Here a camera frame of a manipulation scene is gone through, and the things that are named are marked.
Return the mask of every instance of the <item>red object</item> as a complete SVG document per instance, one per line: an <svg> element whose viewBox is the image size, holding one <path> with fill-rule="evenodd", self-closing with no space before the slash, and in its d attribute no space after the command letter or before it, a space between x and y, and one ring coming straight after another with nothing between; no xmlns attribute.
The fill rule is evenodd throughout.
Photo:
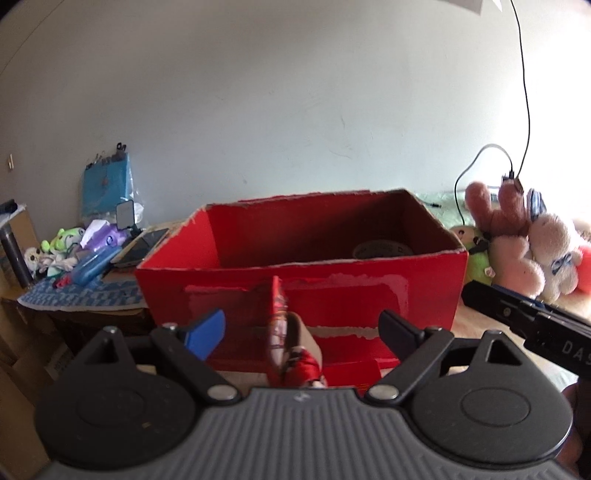
<svg viewBox="0 0 591 480"><path fill-rule="evenodd" d="M352 258L374 239L415 255ZM135 275L159 325L224 310L226 335L208 359L216 369L266 370L274 275L319 344L323 369L366 361L389 368L398 359L378 337L380 312L450 328L466 262L459 240L405 190L315 193L205 206Z"/></svg>
<svg viewBox="0 0 591 480"><path fill-rule="evenodd" d="M583 253L583 260L577 267L577 273L579 274L577 288L591 294L591 245L583 244L579 249Z"/></svg>
<svg viewBox="0 0 591 480"><path fill-rule="evenodd" d="M293 367L288 368L283 376L282 387L299 388L307 382L320 380L322 372L316 359L308 350L303 349L293 358Z"/></svg>

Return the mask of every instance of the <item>white wall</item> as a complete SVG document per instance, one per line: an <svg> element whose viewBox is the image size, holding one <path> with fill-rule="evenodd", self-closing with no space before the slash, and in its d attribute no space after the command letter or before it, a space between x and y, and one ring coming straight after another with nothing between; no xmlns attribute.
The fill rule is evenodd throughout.
<svg viewBox="0 0 591 480"><path fill-rule="evenodd" d="M589 208L591 5L515 0L532 114L526 186ZM439 0L25 0L0 22L2 198L41 237L77 219L90 158L127 143L156 222L204 202L450 190L484 143L519 162L511 6ZM15 51L56 5L57 8ZM483 157L466 178L499 182Z"/></svg>

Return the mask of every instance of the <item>blue patterned cloth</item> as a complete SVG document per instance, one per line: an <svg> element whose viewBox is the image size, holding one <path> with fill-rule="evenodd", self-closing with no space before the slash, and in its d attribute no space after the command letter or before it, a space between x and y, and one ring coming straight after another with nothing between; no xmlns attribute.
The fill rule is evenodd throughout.
<svg viewBox="0 0 591 480"><path fill-rule="evenodd" d="M18 299L33 310L64 310L67 312L109 311L146 308L146 302L135 280L103 283L94 279L86 287L75 284L53 288L53 279L46 278Z"/></svg>

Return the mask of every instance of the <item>black cylinder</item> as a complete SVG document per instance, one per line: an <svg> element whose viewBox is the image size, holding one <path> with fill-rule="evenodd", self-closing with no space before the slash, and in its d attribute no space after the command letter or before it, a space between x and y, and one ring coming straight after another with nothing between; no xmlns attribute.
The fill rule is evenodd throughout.
<svg viewBox="0 0 591 480"><path fill-rule="evenodd" d="M31 272L29 272L25 259L22 257L17 239L14 238L14 233L12 233L9 223L6 223L6 225L0 228L0 243L2 243L2 247L6 252L6 256L17 277L19 285L21 288L27 288L33 283L33 277L31 276Z"/></svg>

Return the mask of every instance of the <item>plastic bag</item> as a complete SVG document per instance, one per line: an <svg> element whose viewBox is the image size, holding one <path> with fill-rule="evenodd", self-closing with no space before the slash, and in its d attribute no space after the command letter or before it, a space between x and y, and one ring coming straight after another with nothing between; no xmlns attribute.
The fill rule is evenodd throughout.
<svg viewBox="0 0 591 480"><path fill-rule="evenodd" d="M116 223L116 208L121 202L134 201L135 223L143 218L144 205L134 188L127 145L117 144L110 157L98 156L84 170L82 180L82 222L90 225L92 220L102 219Z"/></svg>

